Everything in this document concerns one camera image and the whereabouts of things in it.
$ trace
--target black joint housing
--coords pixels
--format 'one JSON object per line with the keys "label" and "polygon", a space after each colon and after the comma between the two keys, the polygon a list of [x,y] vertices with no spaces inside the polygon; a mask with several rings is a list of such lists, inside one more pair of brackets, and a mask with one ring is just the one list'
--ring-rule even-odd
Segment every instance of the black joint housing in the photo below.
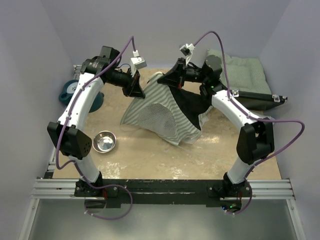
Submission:
{"label": "black joint housing", "polygon": [[112,84],[122,88],[123,95],[126,97],[141,98],[146,97],[140,86],[140,73],[137,70],[132,77],[130,70],[127,72],[116,69],[107,71],[101,76],[103,83]]}
{"label": "black joint housing", "polygon": [[236,152],[244,163],[251,165],[259,159],[266,158],[274,150],[272,122],[257,121],[240,129]]}
{"label": "black joint housing", "polygon": [[[99,56],[95,56],[92,59],[87,59],[81,66],[80,72],[82,74],[98,74],[104,68],[106,68],[116,57],[119,55],[119,51],[113,47],[103,46]],[[120,61],[116,62],[111,68],[115,69],[119,65]]]}
{"label": "black joint housing", "polygon": [[[63,126],[59,123],[49,122],[47,131],[57,148],[58,139]],[[67,126],[62,136],[60,151],[65,156],[73,156],[77,159],[86,157],[91,150],[92,140],[84,132],[75,127]]]}
{"label": "black joint housing", "polygon": [[201,68],[201,74],[206,78],[203,83],[215,88],[217,85],[221,84],[221,73],[221,59],[215,55],[207,56]]}
{"label": "black joint housing", "polygon": [[219,195],[222,198],[237,195],[237,193],[245,186],[245,184],[245,181],[238,184],[233,184],[230,181],[228,174],[225,173],[223,175],[222,188],[219,191]]}
{"label": "black joint housing", "polygon": [[[101,172],[99,172],[99,176],[95,182],[91,183],[92,186],[102,187],[103,186],[103,178]],[[85,181],[79,179],[75,183],[74,195],[78,196],[79,194],[85,197],[98,197],[102,193],[102,189],[94,189],[90,187]]]}

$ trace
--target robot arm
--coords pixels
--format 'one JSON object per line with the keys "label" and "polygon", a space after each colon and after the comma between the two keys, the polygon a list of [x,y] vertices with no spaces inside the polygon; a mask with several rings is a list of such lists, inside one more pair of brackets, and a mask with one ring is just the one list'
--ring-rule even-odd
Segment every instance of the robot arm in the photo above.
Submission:
{"label": "robot arm", "polygon": [[[273,125],[271,122],[260,122],[260,117],[237,101],[239,93],[232,91],[228,97],[227,87],[220,82],[222,73],[221,60],[216,56],[208,56],[202,67],[188,66],[186,59],[179,58],[174,67],[157,80],[159,84],[182,88],[185,81],[197,82],[204,102],[220,110],[238,129],[239,138],[236,146],[238,158],[232,168],[223,177],[224,185],[221,196],[242,187],[250,170],[256,162],[266,158],[275,149]],[[240,111],[235,102],[247,115]]]}
{"label": "robot arm", "polygon": [[[90,155],[92,140],[83,130],[89,110],[97,94],[105,83],[110,83],[122,87],[125,96],[145,98],[145,94],[139,84],[140,74],[138,69],[145,67],[146,62],[139,56],[138,51],[133,52],[134,57],[131,58],[128,72],[116,69],[119,64],[116,63],[101,77],[96,78],[85,87],[85,84],[106,68],[118,54],[119,51],[114,48],[103,46],[99,56],[87,59],[82,64],[82,74],[69,105],[57,122],[50,122],[47,126],[51,140],[57,147],[59,135],[68,119],[59,150],[63,155],[68,156],[71,161],[77,163],[77,166],[90,183],[97,181],[100,172]],[[74,101],[77,94],[80,93],[78,100]]]}

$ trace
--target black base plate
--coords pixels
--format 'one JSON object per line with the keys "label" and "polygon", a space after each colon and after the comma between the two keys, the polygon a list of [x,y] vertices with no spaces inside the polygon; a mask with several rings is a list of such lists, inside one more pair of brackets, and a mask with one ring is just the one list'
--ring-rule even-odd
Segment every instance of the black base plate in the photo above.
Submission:
{"label": "black base plate", "polygon": [[[218,190],[222,187],[223,180],[103,179],[102,183],[102,186],[111,184],[124,186],[131,192],[134,204],[221,207]],[[247,183],[238,191],[242,192],[242,197],[250,195],[246,187]],[[77,187],[77,189],[74,192],[75,197],[103,197],[102,191],[97,193],[92,189],[91,193],[88,188]],[[109,187],[105,190],[108,208],[120,208],[121,204],[130,203],[130,197],[124,189]],[[227,197],[236,198],[238,193],[231,193]]]}

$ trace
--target black fabric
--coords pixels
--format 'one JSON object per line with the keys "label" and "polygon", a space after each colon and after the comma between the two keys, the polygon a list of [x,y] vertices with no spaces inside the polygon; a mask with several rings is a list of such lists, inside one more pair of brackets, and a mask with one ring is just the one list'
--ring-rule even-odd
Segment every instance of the black fabric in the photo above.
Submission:
{"label": "black fabric", "polygon": [[180,110],[189,121],[201,131],[198,116],[205,113],[210,105],[202,100],[200,94],[184,89],[177,89],[172,86],[169,86],[169,88]]}

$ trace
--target white connector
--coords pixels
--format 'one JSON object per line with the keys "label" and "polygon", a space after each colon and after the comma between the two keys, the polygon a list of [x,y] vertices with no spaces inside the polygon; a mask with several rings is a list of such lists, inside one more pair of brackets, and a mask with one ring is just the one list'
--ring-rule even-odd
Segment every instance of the white connector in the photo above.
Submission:
{"label": "white connector", "polygon": [[143,69],[147,66],[147,62],[143,57],[139,55],[138,50],[133,51],[133,56],[130,59],[130,68],[132,77],[136,74],[136,71],[139,69]]}
{"label": "white connector", "polygon": [[188,65],[188,63],[190,62],[192,55],[193,55],[193,51],[195,49],[195,46],[191,43],[191,44],[184,44],[181,45],[179,50],[183,53],[183,55],[185,55],[185,64]]}

